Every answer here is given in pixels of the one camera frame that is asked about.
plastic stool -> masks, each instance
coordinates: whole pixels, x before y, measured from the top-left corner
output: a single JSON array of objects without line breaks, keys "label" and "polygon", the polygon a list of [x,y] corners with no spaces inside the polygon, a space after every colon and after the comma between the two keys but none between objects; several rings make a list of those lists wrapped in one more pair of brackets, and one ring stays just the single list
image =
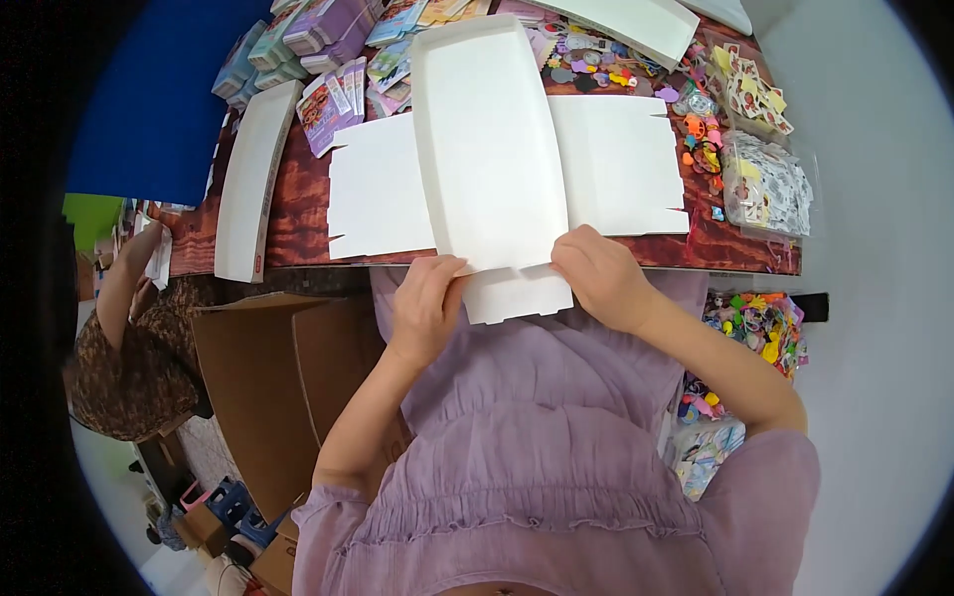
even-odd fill
[{"label": "plastic stool", "polygon": [[245,487],[245,484],[230,483],[228,480],[223,480],[209,494],[205,504],[216,514],[216,517],[221,520],[225,527],[230,528],[233,536],[236,531],[232,531],[232,528],[235,528],[235,525],[253,507],[252,497],[248,494],[248,488]]},{"label": "plastic stool", "polygon": [[182,508],[185,510],[186,513],[188,513],[189,511],[192,511],[196,505],[204,502],[206,499],[209,498],[209,495],[212,494],[211,490],[207,490],[204,493],[202,493],[202,495],[198,499],[195,499],[194,501],[190,501],[187,503],[185,498],[191,495],[192,491],[195,490],[197,486],[198,486],[198,480],[192,483],[189,486],[189,489],[186,490],[184,493],[182,493],[182,496],[179,497],[179,502],[182,504]]},{"label": "plastic stool", "polygon": [[241,524],[238,525],[238,532],[256,545],[266,548],[275,540],[275,536],[278,534],[279,524],[281,524],[281,520],[288,515],[288,511],[279,515],[272,523],[267,524],[261,517],[259,509],[252,507],[248,510],[248,513],[245,514],[245,517],[241,519]]}]

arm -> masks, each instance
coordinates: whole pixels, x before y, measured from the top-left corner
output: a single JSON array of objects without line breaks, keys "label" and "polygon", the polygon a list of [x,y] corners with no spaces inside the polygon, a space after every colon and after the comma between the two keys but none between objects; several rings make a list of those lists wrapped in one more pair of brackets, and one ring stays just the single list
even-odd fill
[{"label": "arm", "polygon": [[154,223],[123,246],[110,273],[103,280],[96,300],[96,316],[103,335],[114,350],[122,347],[123,331],[130,315],[130,306],[137,292],[147,288],[139,285],[142,272],[162,240],[162,224]]},{"label": "arm", "polygon": [[364,490],[384,430],[414,381],[444,351],[461,308],[465,262],[442,256],[417,258],[394,295],[394,335],[378,364],[328,432],[312,484]]},{"label": "arm", "polygon": [[551,257],[590,314],[679,360],[745,423],[747,437],[772,428],[806,432],[805,409],[791,383],[653,288],[625,246],[584,225],[560,236]]}]

woman's right hand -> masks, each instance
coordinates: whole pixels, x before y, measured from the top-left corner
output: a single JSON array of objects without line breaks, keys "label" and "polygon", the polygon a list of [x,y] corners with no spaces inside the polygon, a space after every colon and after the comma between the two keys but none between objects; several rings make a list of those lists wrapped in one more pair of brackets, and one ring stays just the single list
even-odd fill
[{"label": "woman's right hand", "polygon": [[589,225],[558,237],[550,259],[583,308],[616,331],[637,335],[662,297],[628,248]]}]

hand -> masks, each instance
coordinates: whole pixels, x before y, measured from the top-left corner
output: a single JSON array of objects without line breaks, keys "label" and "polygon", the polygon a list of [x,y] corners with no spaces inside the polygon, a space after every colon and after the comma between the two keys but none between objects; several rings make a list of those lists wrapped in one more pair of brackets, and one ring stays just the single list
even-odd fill
[{"label": "hand", "polygon": [[628,248],[588,225],[558,237],[550,258],[583,308],[611,329],[636,335],[661,296]]},{"label": "hand", "polygon": [[156,301],[159,291],[153,281],[146,276],[140,276],[139,281],[135,283],[135,294],[133,294],[133,304],[129,307],[130,319],[136,320],[142,316]]},{"label": "hand", "polygon": [[469,277],[454,277],[467,262],[451,255],[415,258],[394,294],[394,334],[387,348],[423,370],[437,359],[457,324]]}]

orange toy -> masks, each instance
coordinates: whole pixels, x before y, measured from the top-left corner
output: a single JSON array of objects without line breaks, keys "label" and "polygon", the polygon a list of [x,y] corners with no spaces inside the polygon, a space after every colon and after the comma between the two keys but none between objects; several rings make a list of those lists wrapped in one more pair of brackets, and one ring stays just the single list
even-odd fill
[{"label": "orange toy", "polygon": [[706,137],[706,124],[699,116],[694,113],[686,114],[686,118],[682,122],[689,129],[689,134],[695,137],[695,140],[701,141]]}]

